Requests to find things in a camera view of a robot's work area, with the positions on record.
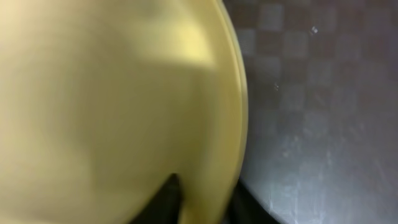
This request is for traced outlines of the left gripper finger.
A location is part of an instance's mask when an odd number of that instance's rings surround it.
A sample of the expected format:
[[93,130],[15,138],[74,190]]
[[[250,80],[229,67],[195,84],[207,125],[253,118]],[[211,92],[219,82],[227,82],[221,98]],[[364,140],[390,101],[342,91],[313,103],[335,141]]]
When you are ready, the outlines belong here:
[[177,224],[180,207],[180,180],[172,174],[129,224]]

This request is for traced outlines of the yellow round plate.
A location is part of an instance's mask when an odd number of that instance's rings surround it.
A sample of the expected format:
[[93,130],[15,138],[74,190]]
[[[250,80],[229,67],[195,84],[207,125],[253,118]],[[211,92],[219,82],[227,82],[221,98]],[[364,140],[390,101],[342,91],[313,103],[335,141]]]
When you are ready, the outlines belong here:
[[221,1],[1,1],[1,222],[219,223],[248,126]]

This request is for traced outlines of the brown plastic serving tray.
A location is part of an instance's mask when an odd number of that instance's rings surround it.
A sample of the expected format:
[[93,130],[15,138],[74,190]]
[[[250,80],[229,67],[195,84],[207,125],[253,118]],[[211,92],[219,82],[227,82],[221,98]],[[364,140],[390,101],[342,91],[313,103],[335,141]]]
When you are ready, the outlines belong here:
[[252,194],[282,223],[396,223],[397,0],[225,6],[248,80]]

